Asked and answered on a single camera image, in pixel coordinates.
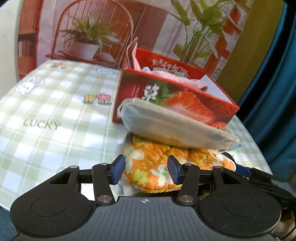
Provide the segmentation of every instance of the white flower pot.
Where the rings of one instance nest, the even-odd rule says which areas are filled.
[[[95,44],[85,44],[77,41],[73,42],[71,53],[78,58],[85,60],[92,60],[93,56],[99,49],[98,45]]]

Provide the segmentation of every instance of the chair backrest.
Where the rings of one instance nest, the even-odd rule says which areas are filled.
[[[133,36],[133,20],[128,10],[116,0],[77,0],[67,6],[62,12],[54,37],[52,54],[59,50],[70,50],[73,41],[67,41],[67,36],[60,32],[64,29],[74,29],[74,18],[84,19],[91,13],[95,19],[102,21],[116,33],[116,38],[123,45],[112,43],[103,45],[102,52],[109,53],[120,65],[125,49]]]

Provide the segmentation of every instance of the pink cloth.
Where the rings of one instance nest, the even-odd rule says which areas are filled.
[[[137,70],[137,71],[142,71],[140,64],[136,58],[136,52],[137,52],[137,47],[138,47],[137,40],[138,40],[138,38],[135,38],[127,48],[128,64],[129,64],[130,68],[133,68],[134,70]],[[130,53],[130,48],[132,48],[132,45],[134,45],[134,49]],[[145,71],[145,73],[153,74],[155,76],[169,79],[169,80],[175,81],[177,83],[192,87],[197,90],[201,90],[204,92],[207,91],[207,85],[200,80],[187,79],[187,78],[179,77],[179,76],[176,76],[174,74],[171,74],[171,73],[168,73],[165,71],[158,71],[158,70],[152,70],[150,72]]]

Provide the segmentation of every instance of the green and white tablecloth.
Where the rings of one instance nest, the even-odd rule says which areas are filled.
[[[83,96],[114,92],[120,72],[104,67],[49,60],[26,76],[45,84],[20,95],[13,88],[0,101],[0,206],[55,175],[61,167],[93,165],[114,158],[127,132],[112,123],[112,106],[84,104]],[[237,117],[227,126],[242,147],[231,152],[237,163],[271,172],[257,145]]]

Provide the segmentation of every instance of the strawberry box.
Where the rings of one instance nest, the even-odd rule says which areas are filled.
[[[129,68],[126,56],[116,89],[113,122],[121,122],[117,110],[128,98],[141,98],[221,130],[238,111],[239,107],[202,70],[140,48],[136,50],[136,58],[141,68],[148,67],[150,70],[162,70],[188,79],[200,79],[208,85],[208,90],[203,92],[166,78],[133,70]]]

